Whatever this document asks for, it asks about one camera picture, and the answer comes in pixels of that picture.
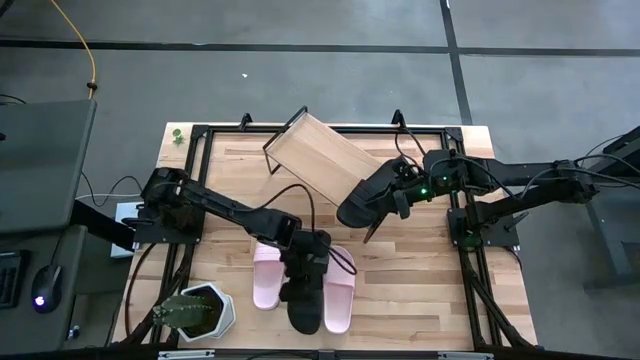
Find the slipper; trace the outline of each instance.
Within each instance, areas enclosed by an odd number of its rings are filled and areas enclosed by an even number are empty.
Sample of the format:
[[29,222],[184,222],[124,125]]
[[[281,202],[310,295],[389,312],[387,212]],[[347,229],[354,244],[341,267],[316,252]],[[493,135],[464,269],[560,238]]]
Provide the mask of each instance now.
[[280,250],[258,243],[253,255],[253,303],[258,309],[271,310],[278,306],[283,276]]
[[[333,246],[333,249],[354,263],[353,257],[346,249],[340,246]],[[355,287],[355,275],[344,271],[331,257],[329,268],[324,275],[324,326],[330,333],[344,334],[349,330]]]

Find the potted cactus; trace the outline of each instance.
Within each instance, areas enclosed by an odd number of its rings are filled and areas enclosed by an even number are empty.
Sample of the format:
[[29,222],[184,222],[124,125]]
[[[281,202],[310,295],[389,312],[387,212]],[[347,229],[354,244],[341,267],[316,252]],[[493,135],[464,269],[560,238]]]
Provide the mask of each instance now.
[[178,330],[187,342],[220,338],[235,321],[233,299],[211,283],[184,289],[153,307],[153,322]]

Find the small green plant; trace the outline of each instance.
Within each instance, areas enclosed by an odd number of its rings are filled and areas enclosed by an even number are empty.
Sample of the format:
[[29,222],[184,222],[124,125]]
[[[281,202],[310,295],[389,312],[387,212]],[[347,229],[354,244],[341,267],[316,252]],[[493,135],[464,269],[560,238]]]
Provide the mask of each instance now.
[[173,134],[173,143],[176,146],[180,146],[181,144],[184,143],[184,136],[182,136],[182,131],[180,131],[180,129],[173,130],[172,134]]
[[175,295],[153,307],[153,322],[197,336],[215,329],[221,311],[222,304],[217,298]]

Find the plant pot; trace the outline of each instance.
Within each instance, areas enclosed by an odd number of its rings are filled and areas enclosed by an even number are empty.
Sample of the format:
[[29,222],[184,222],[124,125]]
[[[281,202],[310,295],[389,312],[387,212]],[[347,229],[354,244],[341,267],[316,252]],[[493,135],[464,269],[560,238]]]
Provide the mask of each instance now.
[[215,324],[210,325],[211,331],[203,332],[202,329],[195,330],[190,328],[179,328],[178,333],[187,341],[192,342],[203,338],[219,339],[224,335],[227,330],[236,322],[236,310],[233,306],[233,299],[231,296],[223,293],[212,283],[201,284],[184,289],[180,292],[182,295],[196,295],[196,296],[215,296],[216,301],[221,304],[221,311],[218,321]]

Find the computer mouse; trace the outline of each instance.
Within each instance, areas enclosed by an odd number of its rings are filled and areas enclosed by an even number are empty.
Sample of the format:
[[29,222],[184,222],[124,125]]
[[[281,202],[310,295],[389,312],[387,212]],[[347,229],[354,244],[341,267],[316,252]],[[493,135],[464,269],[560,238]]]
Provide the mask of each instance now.
[[47,265],[36,273],[31,284],[31,305],[40,314],[52,312],[60,304],[62,267]]

